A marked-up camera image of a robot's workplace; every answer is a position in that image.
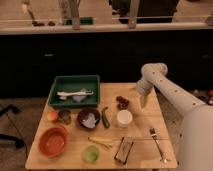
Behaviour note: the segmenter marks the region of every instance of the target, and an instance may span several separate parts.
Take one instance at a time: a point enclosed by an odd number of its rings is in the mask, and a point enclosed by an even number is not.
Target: terracotta bowl
[[[67,146],[68,133],[63,126],[47,129],[40,137],[39,151],[47,157],[63,153]]]
[[[93,116],[94,116],[94,119],[95,119],[95,121],[94,121],[94,123],[93,123],[93,126],[94,126],[94,127],[88,127],[88,126],[86,126],[85,123],[84,123],[86,120],[89,119],[89,117],[90,117],[91,115],[93,115]],[[98,123],[99,123],[99,121],[100,121],[100,113],[99,113],[99,111],[98,111],[97,109],[95,109],[95,108],[84,108],[84,109],[82,109],[82,110],[78,113],[77,121],[78,121],[78,123],[79,123],[81,126],[83,126],[84,128],[87,128],[87,129],[91,129],[91,130],[92,130],[92,129],[94,129],[94,128],[98,125]]]

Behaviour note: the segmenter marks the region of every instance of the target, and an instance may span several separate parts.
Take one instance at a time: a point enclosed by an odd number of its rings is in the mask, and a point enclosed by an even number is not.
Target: green plastic tray
[[[83,101],[76,102],[72,97],[67,100],[60,100],[58,91],[76,92],[81,89],[87,89],[94,92],[87,96]],[[81,108],[87,106],[96,107],[100,103],[100,77],[98,75],[74,75],[57,76],[52,85],[48,105],[54,108]]]

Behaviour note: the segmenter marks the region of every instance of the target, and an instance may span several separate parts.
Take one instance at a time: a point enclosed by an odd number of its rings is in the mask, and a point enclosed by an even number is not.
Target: white cup
[[[120,110],[117,113],[118,125],[121,128],[126,128],[132,122],[132,113],[128,110]]]

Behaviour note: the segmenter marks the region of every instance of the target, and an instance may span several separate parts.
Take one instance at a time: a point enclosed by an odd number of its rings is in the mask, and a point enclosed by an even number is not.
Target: cabinet
[[[148,62],[183,88],[212,88],[212,40],[213,30],[1,35],[0,97],[47,96],[57,75],[136,82]]]

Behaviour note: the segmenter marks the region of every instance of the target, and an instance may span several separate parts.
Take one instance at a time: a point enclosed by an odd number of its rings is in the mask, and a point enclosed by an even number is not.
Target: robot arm
[[[165,75],[167,66],[162,63],[146,64],[137,82],[141,96],[149,94],[153,86],[184,116],[181,125],[180,171],[213,170],[213,107],[208,106]]]

